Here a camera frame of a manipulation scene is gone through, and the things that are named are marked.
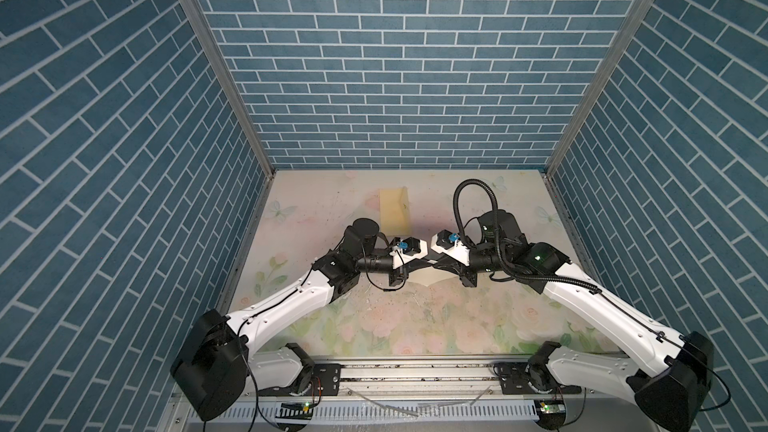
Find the cream letter paper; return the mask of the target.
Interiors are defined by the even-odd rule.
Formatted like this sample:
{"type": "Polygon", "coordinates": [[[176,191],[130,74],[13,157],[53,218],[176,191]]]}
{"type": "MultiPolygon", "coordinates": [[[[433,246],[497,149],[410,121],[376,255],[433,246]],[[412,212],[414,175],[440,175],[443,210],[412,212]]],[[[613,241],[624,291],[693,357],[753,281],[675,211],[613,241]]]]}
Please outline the cream letter paper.
{"type": "Polygon", "coordinates": [[[452,273],[434,267],[421,268],[409,273],[409,281],[425,287],[430,287],[453,277],[452,273]]]}

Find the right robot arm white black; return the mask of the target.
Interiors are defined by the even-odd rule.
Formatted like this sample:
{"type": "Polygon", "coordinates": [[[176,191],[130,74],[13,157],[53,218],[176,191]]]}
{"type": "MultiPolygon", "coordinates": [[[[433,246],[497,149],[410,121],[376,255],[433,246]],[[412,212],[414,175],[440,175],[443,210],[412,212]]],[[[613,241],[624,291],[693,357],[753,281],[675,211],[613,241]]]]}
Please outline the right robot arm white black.
{"type": "Polygon", "coordinates": [[[690,430],[714,376],[714,346],[707,337],[663,325],[598,285],[552,245],[528,242],[512,214],[489,211],[478,222],[478,241],[443,230],[418,246],[398,246],[467,287],[481,272],[501,272],[570,309],[626,356],[611,359],[547,341],[526,366],[534,390],[593,389],[637,406],[666,431],[690,430]]]}

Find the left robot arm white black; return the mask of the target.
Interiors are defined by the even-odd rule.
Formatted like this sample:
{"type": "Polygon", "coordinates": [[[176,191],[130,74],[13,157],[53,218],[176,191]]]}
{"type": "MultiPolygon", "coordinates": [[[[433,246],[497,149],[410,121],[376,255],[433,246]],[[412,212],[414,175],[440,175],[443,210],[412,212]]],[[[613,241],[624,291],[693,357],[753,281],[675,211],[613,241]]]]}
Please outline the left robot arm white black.
{"type": "Polygon", "coordinates": [[[428,247],[413,237],[376,244],[378,224],[367,218],[349,225],[337,246],[316,259],[309,271],[260,302],[224,315],[215,309],[192,325],[170,373],[201,420],[210,421],[233,405],[248,381],[263,379],[267,388],[303,389],[313,361],[297,345],[262,353],[273,337],[304,316],[354,288],[363,274],[405,278],[406,264],[428,247]]]}

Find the right controller board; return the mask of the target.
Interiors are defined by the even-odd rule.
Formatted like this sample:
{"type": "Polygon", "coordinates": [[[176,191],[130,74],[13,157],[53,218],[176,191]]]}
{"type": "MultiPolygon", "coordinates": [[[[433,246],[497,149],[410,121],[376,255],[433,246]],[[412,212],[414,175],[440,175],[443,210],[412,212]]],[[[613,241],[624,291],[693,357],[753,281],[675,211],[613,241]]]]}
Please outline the right controller board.
{"type": "Polygon", "coordinates": [[[567,407],[562,401],[541,400],[537,402],[539,415],[560,415],[567,413],[567,407]]]}

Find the controller board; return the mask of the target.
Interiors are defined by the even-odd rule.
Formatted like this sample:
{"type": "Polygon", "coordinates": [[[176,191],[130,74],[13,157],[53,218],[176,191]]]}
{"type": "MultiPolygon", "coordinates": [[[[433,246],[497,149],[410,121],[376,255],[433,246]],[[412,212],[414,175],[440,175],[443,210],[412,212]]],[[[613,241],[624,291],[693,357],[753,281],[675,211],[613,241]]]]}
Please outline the controller board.
{"type": "Polygon", "coordinates": [[[541,400],[537,402],[539,415],[560,415],[567,413],[567,407],[562,401],[541,400]]]}
{"type": "Polygon", "coordinates": [[[275,420],[286,422],[289,420],[311,420],[316,406],[309,403],[282,403],[276,410],[275,420]]]}

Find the left controller board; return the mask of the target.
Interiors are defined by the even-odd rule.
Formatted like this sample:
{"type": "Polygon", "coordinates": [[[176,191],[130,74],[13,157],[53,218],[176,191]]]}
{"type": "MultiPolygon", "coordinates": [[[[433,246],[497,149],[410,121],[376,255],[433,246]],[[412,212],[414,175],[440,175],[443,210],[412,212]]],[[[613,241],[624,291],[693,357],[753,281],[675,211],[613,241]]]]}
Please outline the left controller board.
{"type": "Polygon", "coordinates": [[[309,403],[282,403],[276,410],[275,420],[286,422],[289,420],[311,420],[316,406],[309,403]]]}

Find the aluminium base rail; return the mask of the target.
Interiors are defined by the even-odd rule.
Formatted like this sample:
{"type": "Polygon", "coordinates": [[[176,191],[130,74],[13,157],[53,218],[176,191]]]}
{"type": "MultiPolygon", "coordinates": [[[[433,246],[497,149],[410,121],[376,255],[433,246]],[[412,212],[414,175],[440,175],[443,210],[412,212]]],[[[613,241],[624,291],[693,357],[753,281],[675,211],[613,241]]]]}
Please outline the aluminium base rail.
{"type": "MultiPolygon", "coordinates": [[[[448,398],[475,392],[502,394],[491,365],[525,361],[531,370],[540,370],[557,384],[579,386],[583,391],[592,390],[630,401],[634,394],[626,379],[637,370],[624,357],[586,354],[567,348],[558,348],[545,359],[502,355],[311,360],[314,365],[340,363],[342,366],[338,395],[312,394],[317,399],[352,395],[448,398]]],[[[259,392],[259,382],[265,387],[263,379],[248,381],[240,397],[259,392]]]]}

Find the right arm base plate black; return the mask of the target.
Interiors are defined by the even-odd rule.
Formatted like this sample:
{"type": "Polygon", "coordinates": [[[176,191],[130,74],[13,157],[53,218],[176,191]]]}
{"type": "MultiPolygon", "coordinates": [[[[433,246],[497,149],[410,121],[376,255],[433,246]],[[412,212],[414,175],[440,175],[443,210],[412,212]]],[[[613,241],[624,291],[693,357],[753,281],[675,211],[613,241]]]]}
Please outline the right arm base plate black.
{"type": "Polygon", "coordinates": [[[523,362],[496,362],[491,365],[491,372],[499,382],[503,395],[577,395],[583,392],[579,386],[557,384],[540,370],[531,370],[523,362]]]}

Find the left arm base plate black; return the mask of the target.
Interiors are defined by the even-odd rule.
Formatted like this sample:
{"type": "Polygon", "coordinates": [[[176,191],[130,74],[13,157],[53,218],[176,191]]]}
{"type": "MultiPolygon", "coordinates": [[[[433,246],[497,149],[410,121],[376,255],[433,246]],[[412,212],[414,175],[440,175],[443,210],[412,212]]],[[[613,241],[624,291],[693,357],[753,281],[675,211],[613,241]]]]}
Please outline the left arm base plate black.
{"type": "Polygon", "coordinates": [[[305,367],[286,387],[264,387],[259,385],[259,395],[267,397],[309,397],[312,394],[337,396],[341,381],[340,363],[315,364],[312,371],[305,367]]]}

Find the right aluminium corner post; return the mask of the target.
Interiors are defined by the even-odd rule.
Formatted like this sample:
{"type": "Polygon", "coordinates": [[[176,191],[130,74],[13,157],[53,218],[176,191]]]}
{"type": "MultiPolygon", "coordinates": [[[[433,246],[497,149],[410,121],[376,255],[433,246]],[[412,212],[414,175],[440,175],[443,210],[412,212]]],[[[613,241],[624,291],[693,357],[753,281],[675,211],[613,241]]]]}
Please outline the right aluminium corner post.
{"type": "Polygon", "coordinates": [[[554,176],[564,162],[568,150],[589,118],[598,98],[604,91],[611,75],[618,66],[624,53],[627,51],[654,1],[655,0],[634,0],[629,7],[605,57],[597,67],[591,82],[585,89],[579,105],[575,108],[568,125],[564,129],[561,139],[558,141],[552,155],[546,163],[543,177],[547,182],[554,181],[554,176]]]}

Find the aluminium corner post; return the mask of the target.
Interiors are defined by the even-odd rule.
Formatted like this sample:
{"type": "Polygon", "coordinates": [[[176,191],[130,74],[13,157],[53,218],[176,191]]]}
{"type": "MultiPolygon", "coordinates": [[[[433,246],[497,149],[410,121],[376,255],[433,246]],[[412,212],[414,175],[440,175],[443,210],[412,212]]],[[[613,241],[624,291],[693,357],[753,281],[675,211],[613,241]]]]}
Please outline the aluminium corner post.
{"type": "Polygon", "coordinates": [[[589,118],[598,98],[604,91],[611,75],[618,66],[624,53],[627,51],[654,1],[655,0],[634,0],[629,7],[605,57],[597,67],[591,82],[585,89],[579,105],[575,108],[568,125],[564,129],[561,139],[558,141],[552,155],[546,163],[543,177],[547,182],[554,181],[554,176],[564,162],[568,150],[589,118]]]}
{"type": "Polygon", "coordinates": [[[234,116],[243,130],[251,150],[254,152],[257,162],[264,171],[267,180],[270,181],[275,170],[263,147],[258,133],[254,127],[253,121],[246,109],[246,105],[237,89],[233,76],[227,66],[227,63],[220,51],[215,36],[208,24],[202,7],[198,0],[178,0],[182,10],[189,22],[195,37],[198,39],[202,51],[204,52],[214,75],[224,92],[224,95],[232,108],[234,116]]]}

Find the left aluminium corner post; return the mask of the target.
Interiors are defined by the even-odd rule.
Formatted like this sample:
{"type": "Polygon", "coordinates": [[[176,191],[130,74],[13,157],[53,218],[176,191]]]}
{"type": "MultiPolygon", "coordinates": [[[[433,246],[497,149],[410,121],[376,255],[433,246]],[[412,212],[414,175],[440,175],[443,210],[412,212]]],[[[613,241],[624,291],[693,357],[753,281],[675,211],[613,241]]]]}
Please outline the left aluminium corner post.
{"type": "Polygon", "coordinates": [[[182,10],[189,22],[195,37],[198,39],[202,51],[204,52],[214,75],[224,92],[224,95],[232,108],[234,116],[243,130],[251,150],[254,152],[257,162],[264,171],[267,180],[270,181],[275,170],[263,147],[258,133],[254,127],[253,121],[246,109],[246,105],[237,89],[233,76],[227,66],[227,63],[220,51],[215,36],[208,24],[202,7],[198,0],[178,0],[182,10]]]}

